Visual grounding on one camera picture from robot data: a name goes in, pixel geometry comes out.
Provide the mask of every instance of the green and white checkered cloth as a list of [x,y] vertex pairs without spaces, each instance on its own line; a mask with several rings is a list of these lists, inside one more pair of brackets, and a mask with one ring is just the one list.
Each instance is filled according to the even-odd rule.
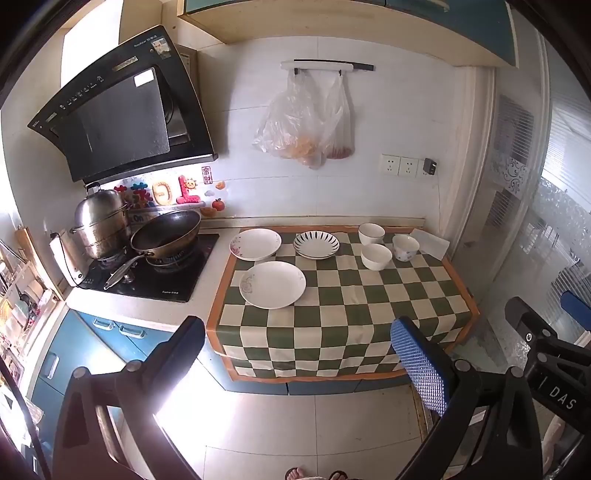
[[[238,375],[257,378],[339,377],[392,373],[402,368],[390,344],[390,325],[402,315],[443,348],[455,341],[471,317],[441,261],[418,254],[368,270],[357,233],[334,233],[334,257],[296,255],[296,233],[281,233],[277,254],[263,261],[289,262],[306,276],[295,304],[278,310],[248,304],[239,291],[246,270],[257,262],[236,260],[216,334]],[[392,241],[392,234],[384,238]]]

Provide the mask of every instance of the countertop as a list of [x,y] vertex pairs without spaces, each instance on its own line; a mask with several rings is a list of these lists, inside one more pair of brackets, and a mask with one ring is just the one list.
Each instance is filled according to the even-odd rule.
[[66,299],[71,308],[116,322],[173,332],[188,315],[207,322],[217,287],[230,256],[230,241],[239,228],[202,229],[200,233],[219,233],[191,299],[187,303],[141,299],[107,291],[73,288]]

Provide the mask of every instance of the upper cabinet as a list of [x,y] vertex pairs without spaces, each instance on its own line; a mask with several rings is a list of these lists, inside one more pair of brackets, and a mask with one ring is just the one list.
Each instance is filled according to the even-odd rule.
[[177,15],[224,43],[311,35],[372,41],[454,66],[517,66],[504,0],[177,0]]
[[386,0],[386,6],[448,28],[516,65],[513,22],[505,0]]

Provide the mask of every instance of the wok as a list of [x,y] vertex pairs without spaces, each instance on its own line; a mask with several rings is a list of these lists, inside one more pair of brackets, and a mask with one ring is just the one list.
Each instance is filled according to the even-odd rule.
[[194,210],[175,210],[152,218],[131,237],[131,247],[139,253],[121,265],[106,281],[105,290],[120,282],[140,258],[172,257],[188,247],[199,232],[201,214]]

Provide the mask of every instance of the plastic bag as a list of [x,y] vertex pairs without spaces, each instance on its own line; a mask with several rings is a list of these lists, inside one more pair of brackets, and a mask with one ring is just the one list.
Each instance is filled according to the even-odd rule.
[[302,71],[290,71],[287,88],[273,99],[261,121],[254,146],[281,158],[295,158],[311,168],[320,166],[323,123],[311,79]]
[[346,158],[353,153],[351,110],[339,75],[326,97],[326,124],[322,140],[326,158]]

